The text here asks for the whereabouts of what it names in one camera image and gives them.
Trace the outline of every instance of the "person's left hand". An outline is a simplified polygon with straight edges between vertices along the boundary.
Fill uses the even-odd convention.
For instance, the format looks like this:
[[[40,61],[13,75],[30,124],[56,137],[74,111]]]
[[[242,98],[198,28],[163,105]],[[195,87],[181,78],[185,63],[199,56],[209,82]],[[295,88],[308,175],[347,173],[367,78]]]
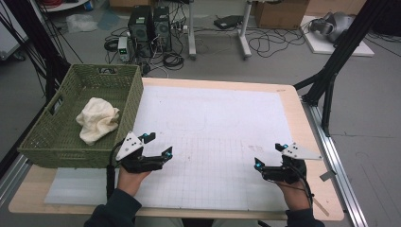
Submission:
[[[129,173],[124,167],[120,167],[118,174],[117,188],[125,191],[131,196],[135,196],[139,190],[141,182],[150,174],[150,172],[143,173]]]

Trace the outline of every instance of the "green basket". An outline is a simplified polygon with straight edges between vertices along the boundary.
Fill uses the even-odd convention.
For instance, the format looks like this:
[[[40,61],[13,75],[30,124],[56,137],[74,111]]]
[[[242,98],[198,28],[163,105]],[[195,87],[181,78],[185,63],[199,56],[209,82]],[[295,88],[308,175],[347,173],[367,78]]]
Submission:
[[[71,65],[18,151],[42,167],[106,167],[113,146],[133,128],[143,90],[136,65]],[[76,117],[92,97],[110,102],[120,116],[117,130],[88,146]]]

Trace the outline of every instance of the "white mat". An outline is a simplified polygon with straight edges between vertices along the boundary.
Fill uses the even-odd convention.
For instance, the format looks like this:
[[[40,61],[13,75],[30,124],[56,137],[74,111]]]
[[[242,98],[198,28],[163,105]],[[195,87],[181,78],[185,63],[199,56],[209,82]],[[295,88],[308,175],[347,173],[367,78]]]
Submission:
[[[301,22],[301,26],[307,24],[308,22],[312,21],[313,19],[316,19],[316,17],[313,16],[304,16],[303,21]],[[308,27],[303,30],[305,34],[305,38],[307,41],[307,44],[309,45],[310,49],[312,50],[312,53],[314,54],[332,54],[334,52],[334,47],[333,44],[330,43],[326,37],[321,35],[319,31],[309,31]],[[363,41],[360,42],[359,46],[357,49],[355,49],[354,53],[352,56],[360,56],[360,57],[372,57],[375,53],[369,48],[369,46],[366,45]]]
[[[146,86],[134,132],[153,131],[156,139],[144,155],[160,155],[173,146],[174,157],[144,180],[135,198],[145,207],[287,208],[278,187],[253,168],[254,157],[279,166],[281,155],[274,144],[292,142],[277,94]],[[45,202],[104,203],[105,179],[104,169],[96,176],[59,169]]]

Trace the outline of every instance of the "human hand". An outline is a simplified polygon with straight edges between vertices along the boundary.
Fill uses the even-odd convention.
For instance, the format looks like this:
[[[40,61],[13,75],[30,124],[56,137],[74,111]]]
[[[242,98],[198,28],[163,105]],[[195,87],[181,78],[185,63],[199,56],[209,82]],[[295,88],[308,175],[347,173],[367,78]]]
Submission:
[[[306,196],[304,185],[301,181],[289,184],[276,182],[284,195],[284,200],[290,211],[305,210],[310,208],[309,199]]]
[[[131,196],[135,196],[139,190],[141,182],[150,174],[150,172],[143,173],[129,173],[124,167],[120,167],[118,174],[117,188],[125,191]]]

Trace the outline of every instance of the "cardboard box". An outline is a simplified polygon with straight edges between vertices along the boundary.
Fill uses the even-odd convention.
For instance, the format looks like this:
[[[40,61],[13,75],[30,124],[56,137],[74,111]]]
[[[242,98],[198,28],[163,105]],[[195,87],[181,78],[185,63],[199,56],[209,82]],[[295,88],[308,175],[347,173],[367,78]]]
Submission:
[[[131,8],[136,5],[153,6],[154,0],[109,0],[113,8]]]
[[[310,0],[258,3],[254,18],[260,28],[298,29]]]
[[[310,0],[306,9],[308,16],[324,16],[327,12],[342,11],[346,14],[357,15],[366,0]]]

